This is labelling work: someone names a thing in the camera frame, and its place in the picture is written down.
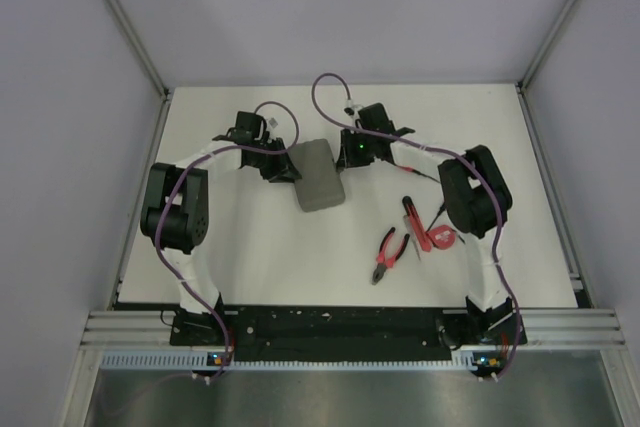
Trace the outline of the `grey plastic tool case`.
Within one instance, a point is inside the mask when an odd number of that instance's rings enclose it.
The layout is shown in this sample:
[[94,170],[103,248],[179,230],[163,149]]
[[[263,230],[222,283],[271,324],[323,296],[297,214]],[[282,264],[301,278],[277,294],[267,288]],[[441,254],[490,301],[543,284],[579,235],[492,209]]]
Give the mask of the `grey plastic tool case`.
[[345,202],[346,193],[327,139],[299,143],[289,156],[301,175],[294,188],[303,212],[316,212]]

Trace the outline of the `red black pliers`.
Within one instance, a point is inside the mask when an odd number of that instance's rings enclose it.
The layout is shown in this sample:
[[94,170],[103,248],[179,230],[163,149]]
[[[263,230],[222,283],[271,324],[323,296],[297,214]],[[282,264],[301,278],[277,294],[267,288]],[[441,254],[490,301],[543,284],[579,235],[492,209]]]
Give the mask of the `red black pliers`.
[[396,228],[391,227],[380,243],[378,254],[376,257],[376,267],[374,268],[371,277],[371,283],[373,285],[377,285],[384,278],[386,272],[394,267],[395,263],[404,255],[405,250],[408,246],[410,235],[406,233],[402,236],[399,247],[391,253],[388,252],[391,240],[394,237],[395,232]]

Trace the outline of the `red utility knife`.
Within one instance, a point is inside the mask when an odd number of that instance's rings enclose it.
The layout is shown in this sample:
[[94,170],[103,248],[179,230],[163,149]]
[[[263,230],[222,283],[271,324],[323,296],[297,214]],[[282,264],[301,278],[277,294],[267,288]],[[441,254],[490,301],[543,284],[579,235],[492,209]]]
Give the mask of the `red utility knife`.
[[414,244],[417,251],[430,252],[432,250],[431,240],[426,233],[412,198],[410,196],[404,196],[402,198],[402,205],[413,234]]

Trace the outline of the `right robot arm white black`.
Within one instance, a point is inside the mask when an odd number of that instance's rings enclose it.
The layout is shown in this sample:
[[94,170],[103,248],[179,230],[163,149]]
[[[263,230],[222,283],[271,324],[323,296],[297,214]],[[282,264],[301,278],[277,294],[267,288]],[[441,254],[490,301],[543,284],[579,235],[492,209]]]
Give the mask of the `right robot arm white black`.
[[505,326],[513,346],[523,321],[516,295],[498,253],[513,198],[490,149],[478,145],[459,154],[420,143],[409,128],[365,129],[344,125],[338,168],[368,166],[375,160],[409,168],[440,182],[444,212],[464,239],[469,290],[466,327],[487,343]]

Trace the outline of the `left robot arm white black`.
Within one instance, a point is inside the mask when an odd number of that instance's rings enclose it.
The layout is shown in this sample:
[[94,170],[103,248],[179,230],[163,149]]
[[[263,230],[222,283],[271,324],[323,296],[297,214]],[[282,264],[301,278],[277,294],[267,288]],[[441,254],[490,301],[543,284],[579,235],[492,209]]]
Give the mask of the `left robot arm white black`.
[[175,278],[180,307],[196,314],[192,331],[205,343],[226,334],[227,321],[216,313],[221,301],[209,268],[197,258],[209,230],[210,184],[243,167],[252,167],[270,183],[302,178],[281,138],[267,133],[219,135],[194,154],[174,163],[152,165],[140,218],[141,233],[152,242],[160,262]]

